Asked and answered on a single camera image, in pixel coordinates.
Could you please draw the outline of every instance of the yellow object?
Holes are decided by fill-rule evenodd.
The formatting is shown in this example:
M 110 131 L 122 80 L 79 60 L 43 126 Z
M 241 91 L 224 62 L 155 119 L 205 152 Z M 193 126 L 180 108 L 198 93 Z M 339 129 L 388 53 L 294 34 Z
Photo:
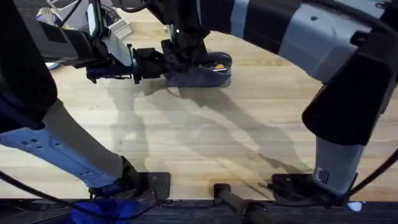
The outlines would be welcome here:
M 223 69 L 223 68 L 225 68 L 224 65 L 218 64 L 218 65 L 216 65 L 216 67 L 214 69 Z

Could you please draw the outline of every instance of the wire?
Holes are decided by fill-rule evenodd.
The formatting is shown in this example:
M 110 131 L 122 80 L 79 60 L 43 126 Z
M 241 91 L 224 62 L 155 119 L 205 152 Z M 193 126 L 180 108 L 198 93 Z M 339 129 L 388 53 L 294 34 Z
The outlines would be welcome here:
M 104 219 L 107 219 L 107 220 L 114 220 L 114 221 L 132 220 L 132 219 L 135 219 L 135 218 L 143 215 L 144 213 L 148 212 L 149 210 L 153 209 L 156 206 L 156 204 L 150 205 L 146 209 L 144 209 L 143 211 L 141 211 L 141 212 L 139 212 L 139 213 L 137 213 L 137 214 L 135 214 L 135 215 L 133 215 L 131 217 L 126 217 L 126 218 L 109 217 L 109 216 L 106 216 L 106 215 L 97 214 L 95 212 L 92 212 L 90 210 L 82 208 L 82 207 L 80 207 L 78 205 L 75 205 L 73 203 L 67 202 L 65 200 L 61 200 L 59 198 L 56 198 L 56 197 L 53 197 L 51 195 L 45 194 L 45 193 L 43 193 L 43 192 L 41 192 L 39 190 L 33 189 L 32 187 L 29 187 L 28 185 L 23 184 L 23 183 L 19 182 L 18 180 L 8 176 L 3 171 L 0 171 L 0 179 L 2 179 L 3 181 L 7 182 L 8 184 L 11 184 L 11 185 L 13 185 L 13 186 L 15 186 L 15 187 L 17 187 L 17 188 L 19 188 L 21 190 L 24 190 L 24 191 L 26 191 L 26 192 L 28 192 L 28 193 L 30 193 L 32 195 L 38 196 L 40 198 L 47 199 L 49 201 L 55 202 L 55 203 L 60 204 L 60 205 L 64 205 L 66 207 L 70 207 L 72 209 L 78 210 L 79 212 L 83 212 L 85 214 L 88 214 L 88 215 L 91 215 L 91 216 L 94 216 L 94 217 L 98 217 L 98 218 L 104 218 Z
M 276 205 L 276 206 L 280 206 L 280 207 L 287 207 L 287 208 L 311 208 L 311 207 L 319 207 L 319 206 L 323 206 L 322 203 L 305 203 L 305 204 L 294 204 L 294 203 L 289 203 L 289 204 L 285 204 L 285 203 L 279 203 L 279 202 L 275 202 L 275 201 L 265 201 L 265 203 L 269 203 L 271 205 Z
M 365 186 L 367 186 L 370 182 L 374 181 L 374 179 L 378 178 L 381 174 L 383 174 L 388 168 L 394 165 L 398 160 L 398 148 L 396 151 L 383 163 L 379 166 L 372 174 L 367 176 L 364 180 L 362 180 L 359 184 L 353 187 L 348 194 L 347 197 L 350 197 L 360 190 L 362 190 Z
M 354 7 L 346 5 L 344 3 L 341 3 L 341 2 L 338 2 L 335 0 L 304 0 L 304 2 L 318 4 L 320 6 L 325 6 L 330 9 L 340 11 L 343 14 L 346 14 L 346 15 L 351 16 L 361 22 L 364 22 L 365 24 L 367 24 L 373 28 L 377 28 L 384 32 L 390 33 L 395 38 L 398 39 L 398 32 L 395 29 L 393 29 L 391 26 L 387 25 L 386 23 L 377 19 L 376 17 L 369 15 L 368 13 L 366 13 L 364 11 L 361 11 L 359 9 L 356 9 Z
M 77 0 L 76 4 L 73 6 L 72 10 L 67 14 L 67 16 L 63 19 L 63 21 L 60 23 L 59 27 L 63 27 L 67 20 L 70 18 L 70 16 L 76 11 L 77 7 L 80 5 L 82 0 Z
M 143 9 L 146 9 L 148 7 L 148 5 L 152 4 L 154 2 L 154 0 L 148 0 L 146 2 L 144 2 L 142 5 L 138 6 L 138 7 L 134 7 L 134 8 L 126 8 L 123 6 L 123 1 L 122 0 L 118 0 L 118 3 L 120 5 L 120 9 L 123 10 L 124 12 L 128 12 L 128 13 L 134 13 L 134 12 L 139 12 Z
M 103 7 L 107 8 L 107 9 L 109 9 L 109 10 L 112 11 L 112 12 L 114 12 L 114 13 L 118 16 L 118 19 L 121 19 L 121 18 L 122 18 L 121 16 L 119 16 L 118 12 L 116 12 L 116 10 L 115 10 L 114 8 L 109 7 L 109 6 L 105 5 L 105 4 L 101 4 L 101 6 L 103 6 Z

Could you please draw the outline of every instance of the label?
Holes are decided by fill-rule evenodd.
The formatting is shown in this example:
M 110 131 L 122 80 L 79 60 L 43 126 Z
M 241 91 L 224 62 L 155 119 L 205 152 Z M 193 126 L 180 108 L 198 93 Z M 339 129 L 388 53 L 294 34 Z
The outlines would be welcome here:
M 317 174 L 316 174 L 315 177 L 321 183 L 327 184 L 328 183 L 328 179 L 329 179 L 329 172 L 327 170 L 324 170 L 324 169 L 320 168 L 320 167 L 317 167 Z

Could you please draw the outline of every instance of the blue glove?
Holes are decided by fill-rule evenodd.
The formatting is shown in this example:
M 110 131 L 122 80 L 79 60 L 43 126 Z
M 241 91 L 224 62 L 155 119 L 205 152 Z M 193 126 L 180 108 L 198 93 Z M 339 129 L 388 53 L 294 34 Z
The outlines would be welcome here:
M 98 199 L 91 202 L 79 202 L 76 205 L 100 215 L 115 218 L 127 218 L 136 213 L 137 202 L 130 200 Z M 125 224 L 127 221 L 113 221 L 110 219 L 94 217 L 92 215 L 72 210 L 72 223 L 74 224 Z

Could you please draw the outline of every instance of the wooden tabletop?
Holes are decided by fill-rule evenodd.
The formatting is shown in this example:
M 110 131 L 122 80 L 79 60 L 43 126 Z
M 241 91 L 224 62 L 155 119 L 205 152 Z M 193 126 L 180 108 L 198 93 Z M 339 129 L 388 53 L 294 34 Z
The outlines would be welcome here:
M 167 38 L 148 12 L 129 14 L 134 48 L 155 47 Z M 321 84 L 286 60 L 224 34 L 206 38 L 209 51 L 233 58 L 231 84 L 224 88 L 167 88 L 163 79 L 100 80 L 85 70 L 52 72 L 58 97 L 100 143 L 140 171 L 172 176 L 170 198 L 211 198 L 215 183 L 227 182 L 244 198 L 272 198 L 258 183 L 275 173 L 312 173 L 315 136 L 301 114 Z M 398 146 L 398 94 L 381 117 L 359 165 L 370 174 Z M 0 147 L 0 169 L 48 194 L 87 198 L 82 181 L 30 154 Z M 388 170 L 355 200 L 398 200 L 398 166 Z M 1 198 L 32 197 L 0 182 Z

